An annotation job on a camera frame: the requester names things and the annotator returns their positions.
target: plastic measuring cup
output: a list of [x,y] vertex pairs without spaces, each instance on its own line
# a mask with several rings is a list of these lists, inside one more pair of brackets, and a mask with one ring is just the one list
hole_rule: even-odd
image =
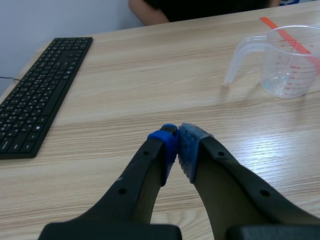
[[264,51],[261,86],[280,98],[305,94],[320,74],[320,28],[291,25],[244,39],[236,48],[224,83],[231,83],[249,52]]

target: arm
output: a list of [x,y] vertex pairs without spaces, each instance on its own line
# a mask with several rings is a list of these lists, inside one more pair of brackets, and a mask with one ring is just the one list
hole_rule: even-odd
[[160,9],[153,8],[144,0],[129,0],[129,7],[146,26],[169,23]]

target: wood grain surface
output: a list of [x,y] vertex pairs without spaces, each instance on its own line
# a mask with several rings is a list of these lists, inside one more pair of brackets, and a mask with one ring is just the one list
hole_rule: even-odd
[[[37,157],[0,161],[0,239],[35,240],[47,223],[85,212],[165,123],[213,134],[240,163],[320,217],[319,81],[305,96],[274,97],[260,86],[262,55],[253,53],[224,86],[236,45],[270,30],[263,16],[279,26],[320,26],[320,1],[94,35]],[[178,163],[152,222],[179,226],[184,240],[213,239]]]

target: white wall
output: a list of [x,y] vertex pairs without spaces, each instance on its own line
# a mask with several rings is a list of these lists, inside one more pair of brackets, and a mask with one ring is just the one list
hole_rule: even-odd
[[[128,0],[0,0],[0,76],[16,77],[34,52],[54,38],[142,25]],[[0,79],[0,95],[11,82]]]

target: red measurement markings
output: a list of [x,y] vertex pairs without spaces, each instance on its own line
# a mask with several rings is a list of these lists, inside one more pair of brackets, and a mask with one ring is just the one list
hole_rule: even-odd
[[315,78],[316,76],[311,76],[311,77],[305,77],[305,78],[297,78],[297,79],[312,79]]
[[300,95],[301,93],[285,93],[284,95]]
[[285,89],[306,89],[309,86],[304,86],[304,87],[286,87]]
[[304,85],[304,84],[312,84],[314,81],[308,81],[308,82],[305,82],[305,83],[291,83],[290,85]]
[[309,73],[314,73],[314,72],[317,72],[318,70],[315,70],[315,71],[306,71],[306,72],[300,72],[301,74],[309,74]]
[[[267,17],[260,17],[260,20],[264,22],[269,28],[271,29],[276,29],[278,26],[271,21]],[[297,50],[300,54],[310,54],[311,52],[306,49],[302,44],[297,42],[289,33],[286,32],[284,29],[278,29],[277,32],[283,37],[285,41],[287,41],[288,44],[290,44],[294,49]],[[314,66],[320,66],[320,59],[314,57],[314,56],[305,56],[305,58],[312,63]],[[315,67],[317,68],[318,74],[320,74],[320,67]]]
[[319,68],[320,66],[312,66],[312,67],[302,67],[302,69],[314,69],[314,68]]

